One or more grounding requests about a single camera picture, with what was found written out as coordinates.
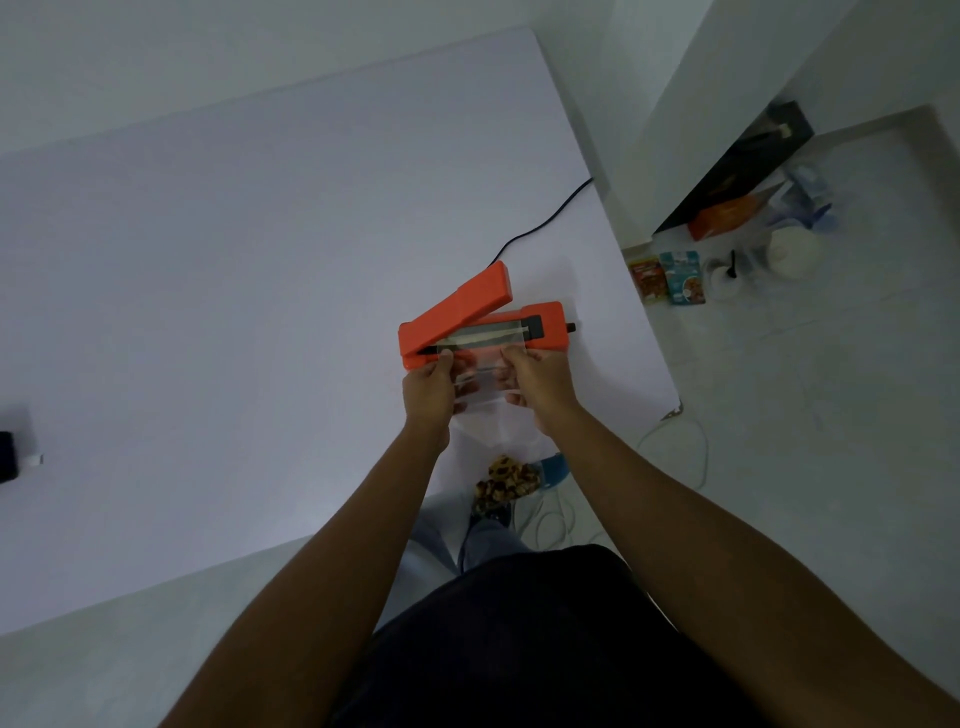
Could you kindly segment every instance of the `white table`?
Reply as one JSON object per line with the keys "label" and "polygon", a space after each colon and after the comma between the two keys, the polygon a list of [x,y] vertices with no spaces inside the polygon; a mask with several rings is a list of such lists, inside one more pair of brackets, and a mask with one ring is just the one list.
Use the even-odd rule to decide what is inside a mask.
{"label": "white table", "polygon": [[[315,531],[402,423],[397,325],[587,177],[527,30],[0,159],[0,427],[46,460],[0,486],[0,632]],[[676,406],[592,188],[504,260],[602,420]],[[431,492],[490,422],[550,450],[506,409]]]}

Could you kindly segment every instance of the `black device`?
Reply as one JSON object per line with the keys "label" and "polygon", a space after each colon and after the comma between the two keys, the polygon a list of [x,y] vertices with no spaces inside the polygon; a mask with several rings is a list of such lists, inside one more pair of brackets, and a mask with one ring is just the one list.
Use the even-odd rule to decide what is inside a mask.
{"label": "black device", "polygon": [[16,466],[13,433],[0,432],[0,483],[14,480],[18,475],[20,475],[20,469]]}
{"label": "black device", "polygon": [[812,138],[813,129],[797,102],[771,105],[720,157],[657,232],[685,225],[702,209],[750,194]]}

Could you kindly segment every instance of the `dark shirt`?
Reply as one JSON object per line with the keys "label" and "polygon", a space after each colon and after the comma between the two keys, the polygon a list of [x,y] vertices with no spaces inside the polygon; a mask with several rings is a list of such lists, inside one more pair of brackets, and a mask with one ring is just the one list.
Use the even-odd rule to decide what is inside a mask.
{"label": "dark shirt", "polygon": [[494,559],[373,635],[329,725],[765,725],[602,546]]}

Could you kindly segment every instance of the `light blue jeans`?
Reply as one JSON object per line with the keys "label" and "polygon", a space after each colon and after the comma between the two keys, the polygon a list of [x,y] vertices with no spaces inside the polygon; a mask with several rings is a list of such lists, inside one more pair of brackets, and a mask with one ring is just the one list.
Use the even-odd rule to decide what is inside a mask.
{"label": "light blue jeans", "polygon": [[496,521],[483,519],[470,529],[464,539],[460,554],[463,568],[459,569],[437,529],[423,517],[417,518],[376,628],[379,629],[461,573],[476,569],[498,556],[528,551],[530,549],[512,530]]}
{"label": "light blue jeans", "polygon": [[437,529],[422,516],[418,516],[417,522],[414,523],[410,541],[423,546],[454,575],[467,573],[498,556],[530,551],[516,533],[491,519],[483,519],[475,523],[468,531],[461,551],[461,569],[453,562],[444,539],[441,538]]}

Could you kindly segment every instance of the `black power cord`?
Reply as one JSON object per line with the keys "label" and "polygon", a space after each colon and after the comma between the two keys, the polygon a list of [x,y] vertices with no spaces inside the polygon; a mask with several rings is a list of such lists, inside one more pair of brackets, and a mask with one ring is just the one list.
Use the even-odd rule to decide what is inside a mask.
{"label": "black power cord", "polygon": [[516,241],[519,240],[521,237],[526,237],[527,235],[532,235],[532,234],[534,234],[536,231],[540,230],[541,228],[545,228],[545,227],[548,226],[550,223],[552,223],[552,222],[556,219],[557,215],[559,215],[561,212],[564,211],[564,207],[566,207],[567,205],[569,205],[569,204],[570,204],[570,201],[571,201],[574,197],[576,197],[577,195],[579,195],[581,192],[583,192],[584,189],[585,189],[591,182],[593,182],[593,177],[591,177],[589,180],[587,180],[586,182],[584,182],[583,184],[581,184],[579,187],[577,187],[575,190],[573,190],[573,194],[570,195],[568,198],[566,198],[566,202],[564,202],[562,205],[560,205],[560,209],[558,209],[556,212],[554,212],[552,215],[550,215],[550,217],[547,219],[547,221],[546,221],[545,223],[540,223],[540,224],[537,225],[535,228],[533,228],[531,231],[522,232],[522,233],[521,233],[520,235],[518,235],[517,237],[512,237],[512,238],[510,238],[510,240],[508,240],[506,243],[503,244],[503,247],[500,249],[500,252],[497,253],[497,254],[493,257],[493,260],[490,261],[490,265],[488,265],[487,267],[490,268],[491,265],[493,265],[497,260],[499,260],[499,259],[500,259],[500,256],[503,255],[503,252],[504,252],[505,250],[507,250],[507,248],[510,246],[511,243],[516,242]]}

